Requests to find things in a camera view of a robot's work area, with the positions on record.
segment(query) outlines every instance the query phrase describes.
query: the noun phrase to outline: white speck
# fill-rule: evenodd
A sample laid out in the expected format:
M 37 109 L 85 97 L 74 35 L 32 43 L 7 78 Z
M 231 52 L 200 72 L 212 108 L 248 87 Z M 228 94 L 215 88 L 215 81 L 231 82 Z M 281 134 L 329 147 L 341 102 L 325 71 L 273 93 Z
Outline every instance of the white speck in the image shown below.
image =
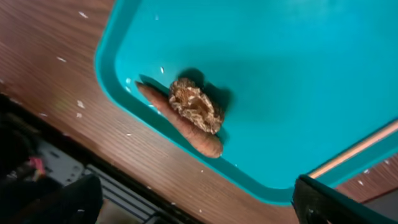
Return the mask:
M 64 62 L 64 63 L 67 62 L 65 59 L 63 59 L 63 58 L 61 58 L 61 57 L 57 57 L 57 59 L 60 60 L 61 62 Z
M 82 101 L 78 100 L 78 101 L 77 101 L 77 105 L 78 105 L 80 108 L 85 109 L 85 105 L 83 104 Z
M 20 101 L 17 101 L 16 99 L 11 98 L 10 101 L 15 104 L 22 105 L 22 103 Z
M 79 14 L 80 14 L 83 18 L 88 19 L 88 16 L 86 16 L 86 14 L 85 14 L 84 12 L 79 12 Z

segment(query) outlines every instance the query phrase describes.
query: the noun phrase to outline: brown fried piece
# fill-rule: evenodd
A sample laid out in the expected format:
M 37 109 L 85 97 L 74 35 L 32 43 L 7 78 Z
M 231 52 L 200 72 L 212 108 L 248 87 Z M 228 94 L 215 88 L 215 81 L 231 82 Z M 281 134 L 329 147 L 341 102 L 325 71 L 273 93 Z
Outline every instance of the brown fried piece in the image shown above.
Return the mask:
M 181 116 L 211 134 L 216 134 L 224 121 L 221 108 L 187 78 L 180 78 L 171 84 L 169 103 Z

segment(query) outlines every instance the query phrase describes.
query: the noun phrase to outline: tray rim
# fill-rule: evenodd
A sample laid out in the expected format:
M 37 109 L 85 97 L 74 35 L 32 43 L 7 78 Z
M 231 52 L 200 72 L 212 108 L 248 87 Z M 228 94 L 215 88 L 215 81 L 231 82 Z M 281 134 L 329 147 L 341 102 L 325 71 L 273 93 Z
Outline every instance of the tray rim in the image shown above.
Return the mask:
M 278 205 L 278 206 L 290 206 L 291 205 L 291 201 L 278 201 L 278 200 L 270 200 L 269 198 L 266 197 L 262 197 L 256 193 L 254 193 L 252 190 L 248 189 L 247 187 L 243 186 L 242 184 L 240 184 L 238 181 L 235 181 L 233 178 L 231 178 L 230 176 L 226 175 L 224 172 L 220 171 L 219 169 L 215 169 L 211 164 L 209 164 L 207 161 L 205 161 L 204 159 L 202 159 L 201 157 L 198 157 L 197 155 L 195 155 L 194 153 L 190 152 L 189 150 L 185 149 L 181 144 L 177 143 L 176 141 L 174 141 L 173 139 L 168 138 L 167 136 L 165 136 L 165 134 L 163 134 L 162 132 L 160 132 L 158 129 L 156 129 L 153 125 L 148 124 L 147 122 L 145 122 L 142 118 L 140 118 L 139 116 L 137 116 L 136 114 L 134 114 L 133 112 L 129 111 L 125 106 L 121 105 L 117 99 L 115 99 L 115 97 L 113 97 L 113 95 L 108 91 L 108 89 L 105 87 L 105 84 L 103 82 L 103 79 L 101 78 L 101 71 L 102 71 L 102 56 L 104 54 L 104 49 L 105 49 L 105 45 L 108 43 L 109 40 L 109 36 L 111 35 L 111 30 L 113 28 L 113 25 L 115 25 L 117 18 L 118 18 L 118 14 L 122 11 L 124 3 L 125 2 L 129 2 L 129 1 L 136 1 L 136 2 L 141 2 L 142 0 L 116 0 L 116 2 L 114 3 L 114 6 L 111 10 L 111 13 L 109 14 L 109 19 L 106 23 L 106 26 L 104 28 L 103 31 L 103 35 L 100 38 L 99 42 L 98 42 L 98 46 L 95 52 L 95 56 L 94 56 L 94 69 L 95 69 L 95 73 L 96 73 L 96 78 L 97 81 L 102 89 L 102 91 L 104 92 L 104 94 L 111 100 L 112 103 L 114 103 L 117 107 L 121 108 L 123 111 L 125 111 L 127 114 L 131 115 L 132 117 L 134 117 L 135 119 L 137 119 L 138 121 L 140 121 L 141 123 L 145 124 L 146 126 L 150 127 L 151 130 L 153 130 L 155 133 L 161 135 L 163 138 L 167 139 L 168 141 L 170 141 L 171 143 L 173 143 L 174 145 L 176 145 L 177 147 L 179 147 L 181 150 L 183 150 L 184 152 L 188 153 L 189 155 L 191 155 L 192 157 L 194 157 L 196 160 L 200 161 L 201 163 L 203 163 L 204 165 L 206 165 L 207 167 L 209 167 L 210 169 L 212 169 L 214 172 L 216 172 L 217 174 L 219 174 L 220 176 L 222 176 L 223 178 L 227 179 L 228 181 L 230 181 L 232 184 L 234 184 L 235 186 L 239 187 L 240 189 L 244 190 L 247 194 L 251 195 L 252 197 L 260 200 L 261 202 L 264 203 L 269 203 L 271 205 Z M 398 131 L 392 133 L 389 137 L 387 138 L 391 138 L 397 136 L 398 137 Z M 370 146 L 370 147 L 375 147 L 377 145 L 379 145 L 379 143 L 383 142 L 385 139 L 380 140 L 379 142 L 375 143 L 375 145 Z M 368 169 L 370 167 L 372 167 L 373 165 L 381 162 L 382 160 L 391 157 L 392 155 L 394 155 L 395 153 L 398 152 L 398 141 L 396 142 L 396 144 L 394 144 L 394 150 L 389 150 L 388 152 L 384 153 L 384 154 L 380 154 L 377 157 L 368 160 L 368 162 L 366 163 L 366 165 L 363 166 L 359 166 L 356 169 L 352 169 L 351 172 L 347 172 L 345 175 L 341 175 L 338 180 L 335 180 L 333 183 L 328 184 L 329 187 L 336 187 L 337 185 L 342 184 L 343 182 L 347 181 L 348 179 L 358 175 L 359 173 L 362 172 L 362 170 Z M 291 186 L 288 189 L 274 189 L 274 190 L 278 190 L 278 191 L 291 191 L 291 194 L 293 194 L 293 189 L 294 186 Z

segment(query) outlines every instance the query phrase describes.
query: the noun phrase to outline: wood grain surface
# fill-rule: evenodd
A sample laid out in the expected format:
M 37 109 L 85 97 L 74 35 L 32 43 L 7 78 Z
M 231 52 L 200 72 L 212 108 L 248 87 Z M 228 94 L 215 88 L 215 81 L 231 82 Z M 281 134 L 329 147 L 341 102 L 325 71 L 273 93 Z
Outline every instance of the wood grain surface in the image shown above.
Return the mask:
M 205 223 L 297 223 L 291 207 L 257 201 L 104 96 L 93 56 L 112 5 L 0 1 L 0 91 Z M 395 156 L 338 190 L 363 201 L 397 186 Z

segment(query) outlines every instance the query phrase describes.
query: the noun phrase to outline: carrot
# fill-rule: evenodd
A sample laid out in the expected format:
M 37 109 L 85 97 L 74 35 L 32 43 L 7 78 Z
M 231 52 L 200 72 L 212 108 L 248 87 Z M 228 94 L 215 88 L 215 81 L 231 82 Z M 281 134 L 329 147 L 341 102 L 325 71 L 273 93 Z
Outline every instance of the carrot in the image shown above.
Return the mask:
M 216 136 L 204 132 L 187 118 L 180 116 L 169 105 L 168 99 L 157 90 L 139 82 L 136 82 L 136 86 L 198 152 L 211 158 L 220 157 L 223 145 Z

